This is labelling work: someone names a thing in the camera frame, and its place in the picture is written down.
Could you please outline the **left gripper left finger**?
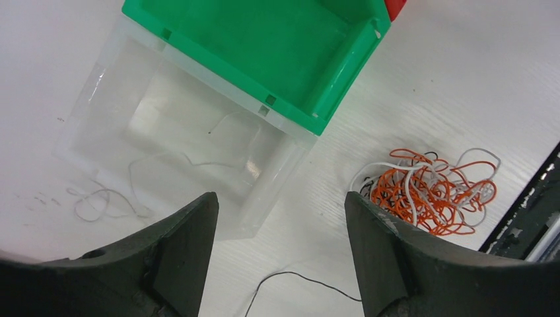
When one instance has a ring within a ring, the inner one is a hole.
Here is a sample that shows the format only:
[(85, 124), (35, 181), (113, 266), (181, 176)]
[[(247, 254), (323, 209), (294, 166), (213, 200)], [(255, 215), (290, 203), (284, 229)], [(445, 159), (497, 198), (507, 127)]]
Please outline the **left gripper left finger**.
[(1, 261), (2, 316), (197, 316), (219, 215), (207, 192), (80, 258)]

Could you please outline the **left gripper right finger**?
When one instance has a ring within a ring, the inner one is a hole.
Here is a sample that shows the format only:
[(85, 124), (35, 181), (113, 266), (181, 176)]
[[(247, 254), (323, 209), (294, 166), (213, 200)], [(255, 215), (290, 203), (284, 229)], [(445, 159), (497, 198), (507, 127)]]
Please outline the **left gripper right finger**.
[(366, 316), (558, 316), (559, 263), (484, 254), (346, 195)]

